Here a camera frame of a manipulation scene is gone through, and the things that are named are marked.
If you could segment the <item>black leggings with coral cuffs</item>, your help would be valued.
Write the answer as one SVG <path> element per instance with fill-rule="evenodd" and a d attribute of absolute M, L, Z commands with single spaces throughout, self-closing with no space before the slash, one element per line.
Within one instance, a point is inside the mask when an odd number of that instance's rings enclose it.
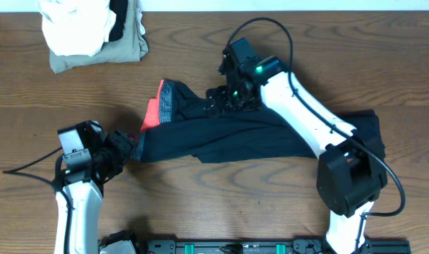
<path fill-rule="evenodd" d="M 202 163 L 273 157 L 313 158 L 313 151 L 270 109 L 213 116 L 186 84 L 162 80 L 148 103 L 134 159 L 158 162 L 191 155 Z"/>

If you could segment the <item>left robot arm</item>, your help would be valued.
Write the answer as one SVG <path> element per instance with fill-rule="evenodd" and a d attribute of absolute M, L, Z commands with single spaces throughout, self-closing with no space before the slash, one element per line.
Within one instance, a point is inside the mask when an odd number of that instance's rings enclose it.
<path fill-rule="evenodd" d="M 59 218 L 55 253 L 139 253 L 134 235 L 120 231 L 98 239 L 104 184 L 123 171 L 137 147 L 121 131 L 106 134 L 96 121 L 57 131 L 64 153 L 55 164 L 52 188 Z"/>

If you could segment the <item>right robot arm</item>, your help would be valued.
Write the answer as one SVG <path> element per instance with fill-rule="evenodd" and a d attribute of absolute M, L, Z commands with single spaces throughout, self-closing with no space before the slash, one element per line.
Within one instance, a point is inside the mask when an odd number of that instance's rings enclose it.
<path fill-rule="evenodd" d="M 359 131 L 316 100 L 276 56 L 261 59 L 248 40 L 228 44 L 218 71 L 226 85 L 207 91 L 218 112 L 266 107 L 280 115 L 318 160 L 316 187 L 330 209 L 326 242 L 334 253 L 357 253 L 365 243 L 365 221 L 387 185 L 385 168 L 361 148 L 381 147 L 372 131 Z"/>

